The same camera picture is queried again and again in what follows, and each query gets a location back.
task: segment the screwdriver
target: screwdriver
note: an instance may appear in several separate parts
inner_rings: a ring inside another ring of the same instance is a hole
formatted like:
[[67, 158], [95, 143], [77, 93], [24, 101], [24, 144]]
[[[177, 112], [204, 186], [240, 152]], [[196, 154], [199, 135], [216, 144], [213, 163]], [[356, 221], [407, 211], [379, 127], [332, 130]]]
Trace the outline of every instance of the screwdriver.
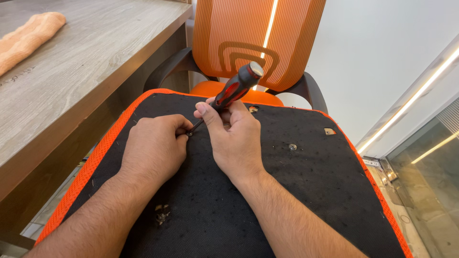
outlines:
[[[231, 105], [233, 101], [242, 98], [250, 88], [257, 85], [260, 78], [263, 76], [263, 69], [257, 62], [250, 62], [241, 68], [233, 78], [231, 78], [226, 84], [223, 90], [215, 97], [215, 100], [210, 103], [219, 114], [227, 107]], [[186, 135], [192, 136], [193, 132], [198, 126], [204, 122], [204, 119], [200, 119], [191, 128]]]

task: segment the black armrest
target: black armrest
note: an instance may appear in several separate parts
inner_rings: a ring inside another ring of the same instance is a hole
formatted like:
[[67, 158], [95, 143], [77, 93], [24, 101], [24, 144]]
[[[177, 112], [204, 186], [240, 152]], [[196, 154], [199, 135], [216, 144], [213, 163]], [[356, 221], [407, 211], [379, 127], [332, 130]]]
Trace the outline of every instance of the black armrest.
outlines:
[[307, 72], [304, 72], [301, 79], [292, 87], [284, 91], [275, 91], [268, 89], [266, 92], [277, 95], [279, 93], [290, 92], [305, 98], [314, 110], [319, 110], [328, 115], [327, 105], [325, 104], [322, 92], [315, 82], [314, 78]]
[[162, 82], [172, 73], [179, 71], [193, 71], [204, 75], [210, 81], [218, 82], [217, 77], [205, 75], [196, 65], [191, 47], [184, 48], [179, 52], [171, 55], [168, 59], [162, 62], [151, 74], [144, 85], [144, 92], [151, 89], [158, 89]]

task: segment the desk surface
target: desk surface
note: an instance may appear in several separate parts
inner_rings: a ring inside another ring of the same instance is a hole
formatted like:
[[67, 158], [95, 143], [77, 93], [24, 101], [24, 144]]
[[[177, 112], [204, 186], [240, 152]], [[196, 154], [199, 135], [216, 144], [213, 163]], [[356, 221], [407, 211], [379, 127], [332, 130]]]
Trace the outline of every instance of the desk surface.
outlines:
[[47, 11], [67, 23], [0, 77], [0, 201], [192, 14], [164, 0], [12, 0], [0, 36]]

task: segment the orange mesh backrest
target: orange mesh backrest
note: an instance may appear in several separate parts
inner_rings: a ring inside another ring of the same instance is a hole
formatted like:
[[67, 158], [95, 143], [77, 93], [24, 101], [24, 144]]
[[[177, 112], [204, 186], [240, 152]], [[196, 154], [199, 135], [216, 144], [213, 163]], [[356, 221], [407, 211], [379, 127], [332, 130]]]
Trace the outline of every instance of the orange mesh backrest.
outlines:
[[288, 89], [303, 75], [324, 5], [325, 0], [198, 0], [193, 57], [206, 75], [225, 78], [256, 61], [265, 72], [259, 85]]

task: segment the glowing light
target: glowing light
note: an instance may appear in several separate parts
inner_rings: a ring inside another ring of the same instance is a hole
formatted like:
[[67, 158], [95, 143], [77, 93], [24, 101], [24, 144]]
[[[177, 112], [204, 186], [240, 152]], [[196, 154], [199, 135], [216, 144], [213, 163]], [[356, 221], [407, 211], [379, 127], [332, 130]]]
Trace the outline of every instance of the glowing light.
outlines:
[[264, 48], [266, 48], [266, 46], [268, 45], [269, 35], [271, 34], [271, 29], [273, 28], [274, 16], [276, 15], [276, 9], [277, 9], [277, 1], [278, 0], [274, 0], [273, 8], [271, 9], [271, 17], [269, 18], [268, 30], [266, 31], [266, 35], [264, 37], [264, 43], [263, 43]]
[[437, 146], [431, 148], [426, 153], [424, 153], [421, 156], [419, 156], [419, 158], [413, 160], [413, 162], [411, 164], [415, 164], [419, 160], [423, 159], [425, 156], [427, 156], [427, 155], [431, 154], [432, 152], [434, 152], [436, 149], [440, 148], [441, 146], [443, 146], [443, 145], [447, 144], [448, 142], [450, 142], [452, 139], [456, 138], [456, 136], [458, 136], [458, 135], [459, 135], [459, 131], [454, 133], [452, 136], [446, 138], [444, 141], [440, 142], [439, 144], [437, 144]]
[[358, 153], [362, 153], [373, 141], [386, 131], [420, 96], [421, 94], [442, 74], [442, 72], [459, 56], [459, 48], [440, 66], [430, 79], [400, 108], [397, 113], [387, 122], [370, 140], [368, 140]]

